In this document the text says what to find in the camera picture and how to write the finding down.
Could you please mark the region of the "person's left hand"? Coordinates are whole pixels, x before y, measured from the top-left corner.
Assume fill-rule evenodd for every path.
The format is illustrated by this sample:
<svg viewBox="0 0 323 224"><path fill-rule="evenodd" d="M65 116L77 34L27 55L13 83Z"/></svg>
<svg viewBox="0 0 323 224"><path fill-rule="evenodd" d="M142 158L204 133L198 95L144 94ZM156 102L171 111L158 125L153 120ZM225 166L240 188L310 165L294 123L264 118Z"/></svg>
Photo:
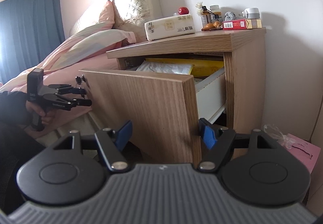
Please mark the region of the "person's left hand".
<svg viewBox="0 0 323 224"><path fill-rule="evenodd" d="M36 113L41 117L43 125L49 125L55 118L56 110L49 109L48 111L44 111L39 105L32 103L30 101L26 101L26 110L30 113Z"/></svg>

